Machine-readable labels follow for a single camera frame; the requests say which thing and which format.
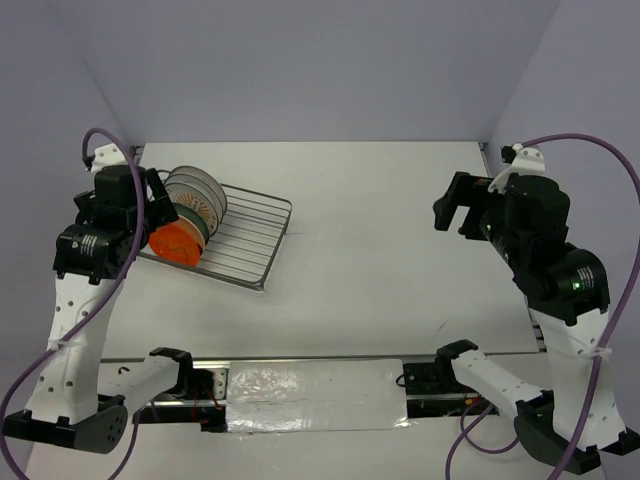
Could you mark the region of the orange translucent plate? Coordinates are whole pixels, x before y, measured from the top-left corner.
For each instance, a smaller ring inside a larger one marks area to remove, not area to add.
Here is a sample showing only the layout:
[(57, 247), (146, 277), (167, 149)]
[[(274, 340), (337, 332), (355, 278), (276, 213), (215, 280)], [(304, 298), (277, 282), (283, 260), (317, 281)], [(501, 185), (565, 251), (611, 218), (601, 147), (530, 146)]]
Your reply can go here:
[(196, 266), (202, 253), (194, 245), (180, 244), (177, 242), (170, 225), (156, 230), (149, 239), (149, 246), (156, 256), (187, 266)]

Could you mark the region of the cream peach plate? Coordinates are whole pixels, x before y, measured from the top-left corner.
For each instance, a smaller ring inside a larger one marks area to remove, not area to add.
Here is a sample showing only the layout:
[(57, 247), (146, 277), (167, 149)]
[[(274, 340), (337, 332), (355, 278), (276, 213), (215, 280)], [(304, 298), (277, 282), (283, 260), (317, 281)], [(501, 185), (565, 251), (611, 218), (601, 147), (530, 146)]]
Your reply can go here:
[(197, 222), (184, 216), (180, 216), (170, 227), (178, 243), (185, 246), (194, 245), (200, 253), (204, 251), (207, 241), (206, 227), (200, 227)]

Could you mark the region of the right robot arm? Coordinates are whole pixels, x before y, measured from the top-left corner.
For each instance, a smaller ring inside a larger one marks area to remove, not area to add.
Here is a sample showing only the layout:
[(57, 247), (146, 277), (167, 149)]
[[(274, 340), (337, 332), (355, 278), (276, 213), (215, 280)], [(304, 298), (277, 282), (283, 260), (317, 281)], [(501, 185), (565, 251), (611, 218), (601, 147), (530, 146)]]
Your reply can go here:
[(533, 459), (563, 472), (582, 475), (600, 466), (603, 452), (637, 450), (639, 435), (622, 421), (606, 371), (593, 368), (604, 363), (608, 279), (595, 254), (566, 240), (569, 197), (544, 176), (512, 174), (497, 190), (489, 178), (458, 172), (434, 203), (436, 230), (447, 230), (460, 206), (468, 210), (460, 234), (488, 241), (524, 295), (545, 340), (552, 386), (514, 376), (469, 340), (438, 349), (437, 384), (479, 393), (512, 422)]

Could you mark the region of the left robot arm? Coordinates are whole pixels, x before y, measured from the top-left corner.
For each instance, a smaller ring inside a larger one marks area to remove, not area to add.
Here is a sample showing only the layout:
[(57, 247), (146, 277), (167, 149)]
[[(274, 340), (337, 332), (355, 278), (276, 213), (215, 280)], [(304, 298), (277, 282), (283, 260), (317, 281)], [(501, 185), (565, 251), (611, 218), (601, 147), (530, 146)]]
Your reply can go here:
[(190, 353), (151, 351), (120, 380), (99, 371), (115, 300), (139, 250), (177, 213), (154, 169), (104, 167), (93, 190), (75, 197), (76, 220), (56, 240), (56, 303), (47, 357), (26, 406), (3, 419), (3, 435), (107, 454), (127, 419), (160, 394), (195, 389)]

